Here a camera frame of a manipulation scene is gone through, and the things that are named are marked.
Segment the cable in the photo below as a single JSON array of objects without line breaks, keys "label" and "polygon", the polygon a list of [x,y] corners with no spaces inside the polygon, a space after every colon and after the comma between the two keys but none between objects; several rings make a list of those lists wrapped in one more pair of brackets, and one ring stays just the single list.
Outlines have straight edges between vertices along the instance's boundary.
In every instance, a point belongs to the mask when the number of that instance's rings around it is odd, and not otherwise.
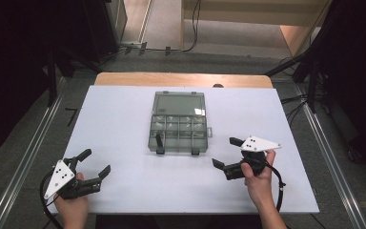
[{"label": "cable", "polygon": [[286,103],[289,103],[289,102],[297,101],[298,99],[306,99],[306,98],[308,98],[308,95],[300,94],[298,96],[280,99],[280,102],[281,102],[281,104],[286,104]]},{"label": "cable", "polygon": [[46,222],[46,224],[44,224],[44,226],[43,226],[43,228],[42,229],[47,229],[47,227],[50,225],[50,223],[51,223],[51,220],[48,220],[47,222]]},{"label": "cable", "polygon": [[273,173],[278,177],[278,200],[275,208],[277,209],[277,212],[280,212],[281,203],[283,202],[284,186],[286,184],[281,179],[281,174],[278,172],[278,170],[272,165],[270,165],[269,162],[267,162],[267,160],[265,161],[265,166],[270,168],[273,171]]},{"label": "cable", "polygon": [[44,209],[44,213],[46,214],[46,216],[49,218],[49,220],[55,225],[56,228],[58,229],[63,229],[61,224],[55,219],[55,217],[52,215],[52,213],[50,212],[49,208],[47,207],[48,205],[46,205],[46,201],[44,200],[44,184],[46,183],[46,180],[52,176],[54,172],[54,168],[51,169],[51,171],[49,171],[43,178],[43,180],[41,180],[40,183],[40,200],[41,200],[41,204],[43,204],[43,209]]},{"label": "cable", "polygon": [[314,216],[314,214],[310,214],[312,218],[314,218],[315,221],[317,221],[317,223],[319,223],[319,225],[323,228],[326,229],[326,227]]},{"label": "cable", "polygon": [[281,178],[281,174],[267,160],[264,160],[264,162],[262,162],[262,161],[260,161],[258,159],[255,159],[255,158],[248,158],[248,159],[245,159],[245,162],[244,163],[248,163],[249,164],[249,161],[255,162],[255,163],[258,163],[258,164],[262,164],[262,165],[270,168],[273,171],[273,173],[277,176],[277,178],[278,178],[278,199],[277,199],[277,204],[275,205],[275,209],[277,209],[277,212],[280,212],[281,204],[283,202],[284,186],[286,185],[283,182],[282,178]]},{"label": "cable", "polygon": [[[147,48],[142,49],[142,48],[137,48],[135,46],[125,46],[125,45],[123,47],[124,48],[127,48],[127,49],[138,50],[138,51],[152,51],[152,52],[189,52],[189,51],[191,51],[197,45],[198,18],[200,17],[200,10],[201,10],[201,0],[197,0],[197,2],[195,3],[195,6],[194,6],[193,14],[192,14],[192,25],[193,25],[193,31],[194,31],[194,41],[192,43],[192,46],[189,47],[187,50],[160,50],[160,49],[147,49]],[[195,12],[196,11],[197,11],[197,16],[195,18],[195,24],[194,24],[194,16],[195,16]]]},{"label": "cable", "polygon": [[301,108],[305,105],[305,103],[307,103],[307,101],[303,101],[301,102],[298,107],[296,108],[296,111],[295,111],[295,114],[293,115],[293,118],[291,118],[291,121],[290,121],[290,127],[293,125],[293,121],[294,121],[294,118],[296,117],[296,114],[298,114],[298,112],[301,110]]},{"label": "cable", "polygon": [[[281,65],[281,63],[282,63],[284,60],[289,59],[289,58],[291,58],[291,59],[293,60],[293,58],[292,58],[291,56],[285,57],[285,58],[281,59],[281,60],[280,60],[280,62],[278,62],[278,66],[280,66],[280,65]],[[291,73],[286,73],[286,72],[284,72],[284,70],[283,70],[283,71],[281,71],[281,72],[282,72],[282,73],[287,74],[288,76],[293,76]]]},{"label": "cable", "polygon": [[49,204],[47,204],[46,206],[50,206],[52,205],[57,199],[58,199],[59,195],[57,195]]},{"label": "cable", "polygon": [[287,116],[287,120],[289,120],[289,118],[291,117],[291,115],[293,115],[293,113],[295,113],[302,105],[304,105],[305,101],[301,102],[300,104],[298,104],[298,106],[296,106],[296,108],[292,109],[290,112],[286,113],[285,115]]},{"label": "cable", "polygon": [[[101,67],[101,66],[103,66],[103,65],[105,65],[107,62],[109,62],[109,60],[111,60],[112,59],[112,57],[114,57],[114,56],[116,56],[116,55],[118,55],[118,54],[120,54],[120,53],[122,53],[122,52],[125,52],[127,49],[122,49],[122,50],[119,50],[118,52],[116,52],[116,53],[113,53],[113,54],[110,54],[110,55],[108,55],[108,56],[106,56],[105,58],[105,60],[102,62],[102,63],[100,63],[99,65],[98,65],[98,67]],[[75,64],[75,63],[72,63],[72,65],[73,65],[73,67],[75,68],[75,69],[86,69],[86,67],[85,66],[82,66],[82,65],[77,65],[77,64]]]}]

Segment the floor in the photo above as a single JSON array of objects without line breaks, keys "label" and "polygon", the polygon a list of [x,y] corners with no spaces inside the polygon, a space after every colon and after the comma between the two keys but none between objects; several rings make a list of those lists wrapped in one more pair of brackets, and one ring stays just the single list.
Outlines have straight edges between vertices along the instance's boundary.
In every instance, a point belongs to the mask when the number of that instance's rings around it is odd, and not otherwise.
[{"label": "floor", "polygon": [[[129,38],[126,43],[140,44],[148,42],[152,49],[165,49],[165,47],[179,47],[175,39],[176,34],[171,32],[157,32],[159,28],[159,13],[163,7],[175,7],[168,4],[167,0],[153,0],[148,24],[139,41]],[[185,22],[184,48],[191,46],[193,34],[191,21]],[[213,23],[200,21],[198,26],[197,45],[190,53],[175,53],[165,58],[163,53],[146,52],[138,55],[120,53],[118,56],[105,61],[101,67],[108,72],[181,72],[181,73],[265,73],[277,66],[280,61],[288,56],[286,44],[279,27],[266,25]],[[297,87],[285,73],[280,73],[272,78],[274,87],[280,98],[297,95]],[[42,213],[41,203],[38,201],[38,187],[41,178],[51,165],[61,158],[65,151],[77,116],[71,120],[73,112],[82,106],[84,94],[95,79],[95,73],[87,69],[78,70],[75,78],[61,78],[59,82],[60,99],[54,109],[47,109],[47,94],[43,94],[30,108],[30,111],[17,124],[0,148],[0,202],[3,204],[10,184],[18,170],[26,170],[24,180],[18,180],[19,189],[10,193],[12,202],[1,209],[3,213],[0,228],[44,228],[47,222]],[[283,106],[285,111],[290,111],[298,104]],[[44,138],[35,139],[36,130],[40,130],[40,121],[47,118],[47,113],[53,112],[50,125],[42,131]],[[317,106],[316,115],[319,124],[324,130],[336,161],[345,176],[351,193],[358,202],[366,222],[366,164],[356,164],[347,157],[347,148],[341,136],[336,131],[336,125],[324,110]],[[301,154],[307,175],[315,189],[315,197],[320,213],[316,215],[285,215],[286,223],[291,228],[366,228],[355,226],[345,208],[339,187],[334,182],[333,174],[328,169],[325,161],[324,147],[316,141],[316,134],[312,130],[308,114],[299,112],[292,124],[293,135],[298,150]],[[37,145],[32,149],[31,143]],[[31,158],[31,162],[24,163],[23,156]],[[203,216],[157,216],[160,228],[201,228],[207,221]],[[87,228],[94,228],[95,216],[91,215]]]}]

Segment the white tabletop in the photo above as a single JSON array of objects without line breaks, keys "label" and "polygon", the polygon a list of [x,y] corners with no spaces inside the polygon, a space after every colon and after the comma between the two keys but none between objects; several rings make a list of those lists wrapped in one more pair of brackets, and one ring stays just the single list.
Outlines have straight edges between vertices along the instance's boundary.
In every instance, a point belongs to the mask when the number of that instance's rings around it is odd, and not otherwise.
[{"label": "white tabletop", "polygon": [[[153,99],[161,91],[204,93],[208,127],[213,128],[205,154],[150,152]],[[92,155],[76,167],[86,179],[112,166],[100,193],[89,195],[92,213],[256,213],[243,178],[227,180],[212,164],[212,158],[225,164],[239,162],[240,150],[229,137],[249,135],[282,144],[274,162],[287,184],[281,212],[318,212],[275,89],[91,86],[64,157],[91,149]],[[272,186],[276,200],[276,176]]]}]

